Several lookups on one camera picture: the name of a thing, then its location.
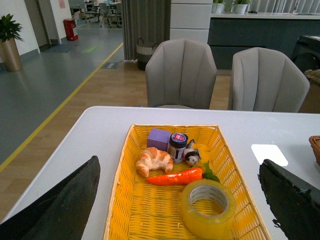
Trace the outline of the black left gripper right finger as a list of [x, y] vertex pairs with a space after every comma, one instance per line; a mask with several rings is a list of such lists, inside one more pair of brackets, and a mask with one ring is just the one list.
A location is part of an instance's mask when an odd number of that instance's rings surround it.
[[275, 162], [265, 159], [258, 179], [279, 227], [289, 240], [320, 238], [320, 190]]

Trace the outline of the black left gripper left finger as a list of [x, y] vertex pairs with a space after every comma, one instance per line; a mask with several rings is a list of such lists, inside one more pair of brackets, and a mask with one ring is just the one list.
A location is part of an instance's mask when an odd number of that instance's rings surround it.
[[0, 225], [2, 240], [80, 240], [96, 199], [97, 156]]

